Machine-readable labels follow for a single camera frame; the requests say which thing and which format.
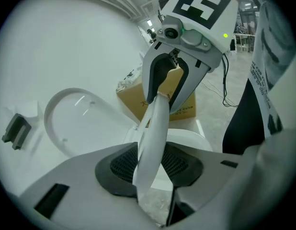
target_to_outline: black mesh grille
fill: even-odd
[[[111,162],[111,171],[120,179],[132,183],[137,166],[137,146],[120,155]]]
[[[169,153],[167,149],[164,150],[162,165],[170,179],[188,168],[188,163],[183,158]]]

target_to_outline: black panel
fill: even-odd
[[[111,162],[111,171],[120,179],[132,183],[137,166],[137,146],[129,149]]]
[[[247,147],[264,141],[260,106],[249,80],[223,139],[223,152],[242,155]]]
[[[155,49],[158,49],[161,46],[161,42],[158,42],[157,45],[154,47]]]
[[[202,26],[211,29],[212,26],[215,24],[215,22],[218,20],[220,15],[223,13],[225,8],[228,6],[230,3],[230,0],[220,0],[219,4],[215,4],[211,1],[208,0],[202,0],[202,4],[212,8],[214,11],[210,15],[210,17],[206,20],[201,17],[201,14],[203,13],[202,10],[190,6],[188,10],[183,10],[182,6],[184,4],[186,5],[191,5],[194,0],[179,0],[175,8],[173,9],[173,13],[182,15],[186,18],[189,18]]]
[[[173,189],[171,197],[171,206],[166,221],[166,226],[170,226],[193,214],[195,211],[186,203],[180,202],[176,194],[176,188]]]
[[[44,217],[50,219],[68,189],[69,186],[55,184],[41,199],[41,201],[39,201],[34,209]]]
[[[234,51],[234,50],[235,50],[235,41],[234,39],[232,39],[230,43],[230,51]]]
[[[132,185],[137,166],[137,149],[137,142],[133,142],[96,165],[97,181],[110,194],[137,199],[137,189]]]
[[[223,165],[232,167],[232,168],[236,168],[238,166],[238,163],[232,162],[232,161],[228,161],[228,160],[223,160],[220,162]]]
[[[173,142],[166,142],[161,164],[174,187],[190,186],[201,176],[203,164],[175,145]]]
[[[200,68],[200,66],[201,66],[201,61],[198,60],[198,61],[196,62],[195,67]]]

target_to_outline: toilet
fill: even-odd
[[[17,196],[71,157],[137,141],[137,123],[84,89],[59,91],[50,99],[43,115],[39,109],[38,102],[33,102],[9,110],[13,115],[23,115],[32,126],[23,147],[13,151],[19,153],[17,164],[13,164],[15,159],[9,160],[9,154],[0,154],[9,164],[1,178],[3,185],[7,184],[7,190]],[[169,129],[167,141],[212,151],[203,136],[189,130]],[[172,190],[162,166],[151,187]]]

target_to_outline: floor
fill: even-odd
[[[227,97],[235,104],[244,92],[250,72],[252,53],[238,52],[228,56],[229,71],[227,75]],[[222,140],[236,108],[222,104],[222,65],[208,73],[196,89],[197,117],[203,127],[205,137],[213,151],[222,152]],[[139,202],[142,209],[159,225],[166,223],[171,192],[150,189]]]
[[[243,95],[246,81],[250,72],[252,53],[238,52],[228,56],[229,71],[227,75],[227,98],[235,105]],[[212,73],[208,73],[196,89],[196,108],[205,137],[210,142],[213,151],[222,152],[222,140],[235,107],[225,107],[222,104],[222,65]]]

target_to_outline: black bracket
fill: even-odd
[[[22,147],[30,129],[31,125],[29,125],[25,118],[22,115],[16,113],[5,129],[6,132],[2,137],[2,140],[4,143],[9,141],[12,142],[12,148],[14,150],[18,150]]]

